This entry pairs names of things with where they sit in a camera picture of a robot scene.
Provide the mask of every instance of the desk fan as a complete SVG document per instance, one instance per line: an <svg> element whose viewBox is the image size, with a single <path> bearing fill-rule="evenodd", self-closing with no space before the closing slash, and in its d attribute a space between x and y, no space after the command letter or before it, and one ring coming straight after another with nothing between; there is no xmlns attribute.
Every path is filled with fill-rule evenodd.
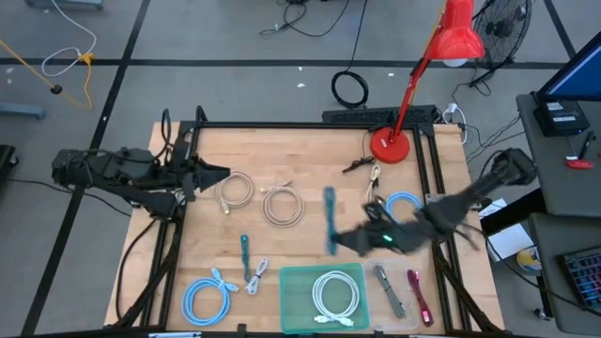
<svg viewBox="0 0 601 338"><path fill-rule="evenodd" d="M497 69L514 62L532 15L532 0L486 0L473 17L473 29L485 45L485 55L476 59L478 67L488 69L470 82L470 87L490 77Z"/></svg>

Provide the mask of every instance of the blue monitor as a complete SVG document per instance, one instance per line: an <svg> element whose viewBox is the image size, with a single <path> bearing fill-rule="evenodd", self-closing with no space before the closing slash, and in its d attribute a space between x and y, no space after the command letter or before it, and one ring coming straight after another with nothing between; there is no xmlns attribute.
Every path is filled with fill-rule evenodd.
<svg viewBox="0 0 601 338"><path fill-rule="evenodd" d="M546 100L601 100L601 32L539 91Z"/></svg>

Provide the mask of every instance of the yellow cable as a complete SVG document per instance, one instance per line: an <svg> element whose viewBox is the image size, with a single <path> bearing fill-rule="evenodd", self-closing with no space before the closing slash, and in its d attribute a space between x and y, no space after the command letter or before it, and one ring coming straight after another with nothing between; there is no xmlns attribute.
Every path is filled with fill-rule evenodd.
<svg viewBox="0 0 601 338"><path fill-rule="evenodd" d="M14 56L17 60L19 60L19 62L21 62L26 68L28 68L34 75L36 75L42 82L44 82L45 84L47 84L51 89L54 88L54 84L52 82L50 82L48 79L46 79L45 77L43 77L37 70L35 70L33 67L31 67L25 60L23 60L22 57L20 57L15 51L13 51L3 40L0 39L0 45L2 45L2 47L4 47L7 52L9 52L12 56ZM86 108L86 109L92 109L92 99L89 96L89 93L87 92L87 87L89 85L90 82L90 78L92 76L92 57L94 55L92 53L87 53L87 54L83 54L82 56L80 56L80 60L84 63L87 64L87 78L85 79L85 84L84 84L84 92L85 92L85 97L87 98L87 104L83 104L81 102L79 102L78 100L72 98L67 91L62 90L60 95L67 99L67 101L69 103L71 103L74 106L77 107L81 107L81 108Z"/></svg>

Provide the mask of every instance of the wooden table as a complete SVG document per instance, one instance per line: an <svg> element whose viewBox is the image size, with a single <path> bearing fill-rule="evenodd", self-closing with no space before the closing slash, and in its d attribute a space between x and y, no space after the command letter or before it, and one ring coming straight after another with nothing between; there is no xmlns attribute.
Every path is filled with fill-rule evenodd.
<svg viewBox="0 0 601 338"><path fill-rule="evenodd" d="M447 193L458 192L470 184L470 177L460 142L459 129L455 126L435 126L439 160ZM280 331L279 273L281 267L341 264L364 262L354 252L340 247L338 255L325 253L325 217L322 202L323 188L332 185L336 189L336 227L343 230L354 227L366 217L361 208L364 192L369 180L370 166L365 165L347 174L341 171L362 155L364 131L356 130L277 130L277 129L203 129L200 133L198 152L208 163L230 167L249 175L256 186L252 202L243 208L233 209L224 215L209 191L198 193L196 202L190 203L184 224L183 239L177 263L168 330L219 330L233 331L238 323L247 324L248 331ZM364 138L365 151L369 152L369 137ZM422 139L427 148L427 139ZM149 148L157 152L162 147L159 124L155 124ZM379 188L375 193L388 196L392 192L406 191L422 199L422 188L414 144L408 157L398 164L381 164ZM431 159L426 154L430 186L436 187ZM260 188L293 180L305 202L305 213L298 224L280 229L269 225L261 211ZM224 187L226 196L239 196L243 185L233 180ZM285 194L278 194L273 209L286 215L294 209L294 201ZM394 215L401 219L412 217L412 206L397 203ZM480 226L478 217L472 212L468 222ZM135 210L124 243L124 250L149 223L143 210ZM133 248L124 269L122 311L137 298L146 285L151 258L157 236L156 226ZM270 268L260 280L259 291L249 296L243 290L243 266L240 260L240 235L250 238L251 267L254 269L261 257L270 259ZM485 242L476 237L482 249L474 251L462 238L457 238L457 250L464 285L488 317L503 327L501 309L493 282ZM426 328L422 323L414 331L404 333L442 334L444 328L439 306L432 251L429 246L407 256L385 250L373 252L370 258L401 258L413 269L421 272L424 296L432 311L435 324ZM223 278L240 287L232 294L232 305L225 319L211 327L197 328L189 324L180 311L181 297L194 280L210 277L210 269L217 267ZM459 328L455 293L449 286L450 302L455 327ZM162 288L156 292L158 299ZM115 291L105 322L114 323ZM194 310L197 316L209 317L221 306L221 295L215 289L198 293Z"/></svg>

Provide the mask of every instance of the green tray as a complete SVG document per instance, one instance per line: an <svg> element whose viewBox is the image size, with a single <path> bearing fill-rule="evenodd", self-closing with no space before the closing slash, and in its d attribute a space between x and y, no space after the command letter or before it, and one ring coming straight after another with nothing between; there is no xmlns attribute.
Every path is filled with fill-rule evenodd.
<svg viewBox="0 0 601 338"><path fill-rule="evenodd" d="M313 304L313 283L326 272L339 270L348 274L359 287L359 306L350 319L352 327L338 322L319 324L314 317L320 315ZM350 289L342 281L331 280L323 290L323 303L335 314L343 312L350 303ZM363 267L359 263L311 267L286 267L280 269L280 320L283 333L313 333L333 330L365 330L369 327L369 311L365 293Z"/></svg>

